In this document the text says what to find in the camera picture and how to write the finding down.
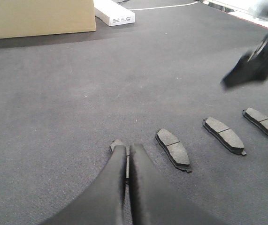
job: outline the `brake pad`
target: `brake pad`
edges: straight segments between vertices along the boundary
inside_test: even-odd
[[[209,117],[203,120],[203,126],[208,130],[214,137],[216,137],[230,152],[237,155],[246,155],[244,151],[245,146],[243,145],[240,138],[235,134],[233,130],[228,128],[224,123]]]
[[[130,148],[123,144],[122,141],[116,139],[115,141],[112,142],[110,145],[110,150],[113,153],[114,148],[118,145],[124,146],[126,149],[126,176],[125,176],[125,181],[127,184],[129,184],[129,175],[130,175]]]
[[[259,111],[247,108],[242,112],[243,116],[247,118],[251,123],[257,126],[265,134],[268,135],[268,116],[260,113]]]
[[[157,132],[156,139],[168,155],[175,168],[191,173],[187,151],[180,140],[166,129]]]

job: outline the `gray carpet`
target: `gray carpet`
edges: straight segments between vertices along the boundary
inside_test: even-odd
[[[162,175],[209,213],[268,225],[268,137],[242,116],[247,107],[268,115],[268,81],[230,92],[219,85],[267,30],[201,3],[135,13],[129,25],[97,20],[92,33],[0,40],[0,225],[36,225],[64,208],[116,138],[142,143]],[[246,157],[202,127],[208,116],[236,131]],[[160,128],[183,142],[192,173],[173,167],[154,138]]]

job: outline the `white cable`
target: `white cable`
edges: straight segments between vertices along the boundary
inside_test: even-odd
[[[152,7],[152,8],[135,8],[135,9],[129,9],[129,10],[130,11],[139,11],[139,10],[158,9],[158,8],[171,8],[171,7],[179,7],[179,6],[189,6],[189,5],[193,5],[193,4],[196,4],[196,3],[198,3],[198,1],[188,3],[188,4],[182,4],[182,5],[162,6],[162,7]]]

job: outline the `cardboard box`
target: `cardboard box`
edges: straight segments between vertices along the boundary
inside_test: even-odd
[[[135,22],[135,14],[112,0],[94,0],[95,16],[108,26]]]
[[[0,38],[95,30],[93,0],[0,0]]]

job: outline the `white box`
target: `white box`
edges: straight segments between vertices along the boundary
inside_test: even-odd
[[[112,0],[94,0],[95,16],[108,26],[135,22],[135,14]]]

